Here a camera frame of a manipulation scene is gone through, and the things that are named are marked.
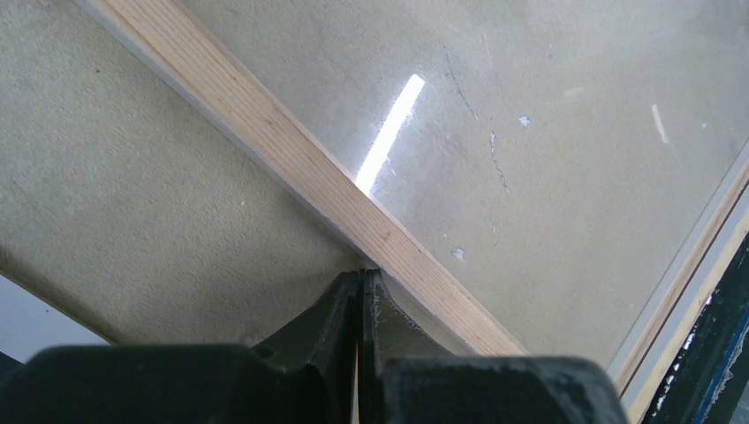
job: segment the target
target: black plastic part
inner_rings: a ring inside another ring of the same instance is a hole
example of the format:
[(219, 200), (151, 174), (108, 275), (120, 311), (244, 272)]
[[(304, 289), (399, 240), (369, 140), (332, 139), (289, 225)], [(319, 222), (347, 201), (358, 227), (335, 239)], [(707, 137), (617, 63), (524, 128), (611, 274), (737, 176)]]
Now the black plastic part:
[(277, 333), (237, 345), (47, 350), (0, 388), (0, 422), (348, 423), (358, 278)]
[(17, 360), (11, 358), (5, 353), (0, 352), (0, 387), (3, 387), (3, 382), (11, 377), (11, 373), (19, 368), (22, 364)]
[(359, 339), (359, 422), (385, 422), (382, 385), (384, 364), (391, 358), (422, 356), (449, 357), (452, 354), (398, 307), (382, 282), (380, 271), (362, 276), (362, 330)]
[(253, 348), (69, 347), (16, 368), (0, 423), (625, 423), (593, 363), (458, 358), (392, 300), (379, 271), (341, 274)]
[(605, 373), (575, 358), (391, 360), (382, 391), (389, 424), (627, 422)]

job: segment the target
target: beige board surface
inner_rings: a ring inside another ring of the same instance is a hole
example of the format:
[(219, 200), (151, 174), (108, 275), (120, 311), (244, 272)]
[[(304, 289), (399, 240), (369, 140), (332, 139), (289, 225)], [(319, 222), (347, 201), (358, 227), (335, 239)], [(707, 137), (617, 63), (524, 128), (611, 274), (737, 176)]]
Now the beige board surface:
[[(424, 79), (373, 196), (536, 353), (606, 365), (749, 133), (744, 2), (187, 5), (354, 175), (406, 81)], [(351, 266), (72, 4), (16, 1), (0, 17), (0, 171), (16, 180), (3, 178), (0, 246), (39, 290), (126, 340), (250, 339), (322, 289), (294, 278)], [(103, 128), (129, 144), (102, 145)], [(112, 149), (125, 153), (107, 165)], [(255, 210), (233, 215), (248, 192)], [(289, 253), (306, 260), (273, 284)], [(255, 324), (237, 317), (255, 305)]]
[(354, 176), (424, 80), (372, 195), (533, 353), (608, 364), (749, 135), (741, 1), (186, 4)]
[(72, 2), (0, 7), (0, 269), (119, 343), (257, 342), (361, 266)]

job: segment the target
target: plywood edge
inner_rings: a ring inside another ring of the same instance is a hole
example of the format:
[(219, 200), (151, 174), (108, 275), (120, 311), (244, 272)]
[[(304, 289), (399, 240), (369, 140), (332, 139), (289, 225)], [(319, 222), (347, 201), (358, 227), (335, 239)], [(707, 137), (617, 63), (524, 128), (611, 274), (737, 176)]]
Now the plywood edge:
[(472, 351), (526, 352), (184, 6), (171, 0), (77, 3)]
[(608, 372), (635, 421), (649, 406), (705, 300), (749, 230), (749, 144), (715, 191)]

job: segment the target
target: scratch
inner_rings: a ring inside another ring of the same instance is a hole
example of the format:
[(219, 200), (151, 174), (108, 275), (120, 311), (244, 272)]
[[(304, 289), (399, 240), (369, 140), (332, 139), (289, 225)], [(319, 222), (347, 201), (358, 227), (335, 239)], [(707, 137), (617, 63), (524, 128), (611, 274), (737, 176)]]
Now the scratch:
[(26, 190), (23, 189), (23, 187), (19, 184), (18, 181), (16, 181), (16, 178), (11, 177), (11, 181), (14, 186), (19, 190), (19, 192), (28, 200), (28, 194), (26, 194)]
[(661, 135), (661, 141), (664, 144), (669, 144), (669, 138), (666, 137), (666, 129), (663, 128), (663, 122), (661, 121), (661, 114), (658, 113), (658, 105), (654, 104), (650, 109), (653, 110), (653, 120), (655, 121), (655, 127), (658, 129), (658, 133)]
[(440, 163), (440, 169), (441, 169), (441, 170), (444, 170), (444, 147), (443, 147), (443, 144), (442, 144), (442, 143), (440, 143), (440, 145), (439, 145), (439, 146), (440, 146), (440, 151), (441, 151), (441, 152), (442, 152), (442, 154), (443, 154), (442, 162)]
[(484, 47), (487, 48), (487, 58), (489, 59), (489, 65), (494, 66), (494, 61), (491, 58), (491, 53), (489, 53), (489, 44), (487, 43), (487, 35), (484, 34), (483, 31), (481, 31), (481, 37), (484, 39)]
[(445, 62), (447, 62), (447, 69), (450, 71), (450, 76), (452, 77), (452, 80), (455, 81), (455, 87), (458, 88), (458, 94), (463, 99), (463, 102), (465, 102), (465, 106), (468, 108), (468, 110), (473, 113), (473, 118), (477, 121), (479, 120), (479, 116), (476, 115), (476, 111), (473, 110), (473, 107), (471, 107), (471, 103), (468, 102), (468, 99), (465, 98), (465, 95), (463, 94), (463, 89), (460, 88), (460, 83), (458, 82), (458, 79), (455, 78), (455, 73), (452, 71), (452, 64), (450, 63), (450, 55), (447, 54), (447, 46), (443, 44), (443, 49), (445, 50)]
[(496, 158), (496, 134), (492, 131), (491, 133), (491, 147), (492, 147), (492, 161), (494, 161), (494, 167), (496, 168), (497, 172), (499, 172), (499, 179), (502, 181), (502, 186), (507, 191), (507, 193), (512, 193), (510, 191), (510, 188), (507, 186), (507, 179), (504, 177), (504, 173), (499, 168), (499, 160)]

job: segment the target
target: board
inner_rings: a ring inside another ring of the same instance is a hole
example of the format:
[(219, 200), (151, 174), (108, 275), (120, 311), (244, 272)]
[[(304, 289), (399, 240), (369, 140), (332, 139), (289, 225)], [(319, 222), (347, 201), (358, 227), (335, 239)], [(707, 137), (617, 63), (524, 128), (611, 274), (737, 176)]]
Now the board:
[(78, 4), (472, 351), (525, 349), (181, 4)]

